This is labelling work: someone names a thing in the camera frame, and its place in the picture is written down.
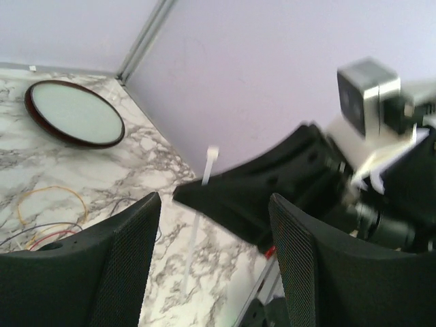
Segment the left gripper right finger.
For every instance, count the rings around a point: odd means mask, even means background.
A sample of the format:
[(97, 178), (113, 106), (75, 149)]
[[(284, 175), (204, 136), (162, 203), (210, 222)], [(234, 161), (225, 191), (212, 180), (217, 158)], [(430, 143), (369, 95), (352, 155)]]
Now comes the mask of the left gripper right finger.
[(279, 194), (268, 205), (293, 326), (434, 326), (435, 253), (354, 238)]

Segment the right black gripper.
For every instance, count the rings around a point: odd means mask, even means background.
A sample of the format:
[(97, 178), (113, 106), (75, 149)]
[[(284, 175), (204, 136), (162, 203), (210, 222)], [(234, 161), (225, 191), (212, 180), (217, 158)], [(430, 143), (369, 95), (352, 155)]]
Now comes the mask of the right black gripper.
[(393, 161), (379, 182), (362, 178), (359, 187), (347, 181), (351, 169), (340, 171), (339, 154), (314, 125), (299, 128), (300, 143), (316, 142), (314, 153), (333, 177), (312, 177), (299, 207), (315, 218), (344, 232), (357, 230), (357, 237), (390, 249), (420, 253), (435, 250), (435, 128), (413, 149)]

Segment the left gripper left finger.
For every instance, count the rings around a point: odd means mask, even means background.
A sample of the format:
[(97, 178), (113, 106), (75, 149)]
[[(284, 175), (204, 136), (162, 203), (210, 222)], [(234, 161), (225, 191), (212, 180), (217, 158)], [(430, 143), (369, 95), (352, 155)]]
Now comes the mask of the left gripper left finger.
[(36, 251), (1, 256), (2, 326), (137, 326), (161, 212), (150, 193)]

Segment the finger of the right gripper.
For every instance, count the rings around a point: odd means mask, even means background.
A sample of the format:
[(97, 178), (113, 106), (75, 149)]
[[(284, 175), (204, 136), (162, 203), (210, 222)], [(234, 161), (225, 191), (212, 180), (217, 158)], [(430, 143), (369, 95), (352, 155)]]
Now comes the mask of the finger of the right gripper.
[[(321, 149), (319, 142), (300, 143), (300, 126), (259, 157), (212, 176), (207, 185), (198, 179), (177, 186), (174, 201), (206, 215), (259, 251), (268, 251), (273, 245), (268, 214), (271, 195), (277, 193), (300, 208), (299, 198), (308, 190), (310, 178), (334, 175), (322, 163), (327, 153), (320, 159), (314, 156)], [(343, 172), (349, 164), (332, 139), (319, 131), (339, 154)]]

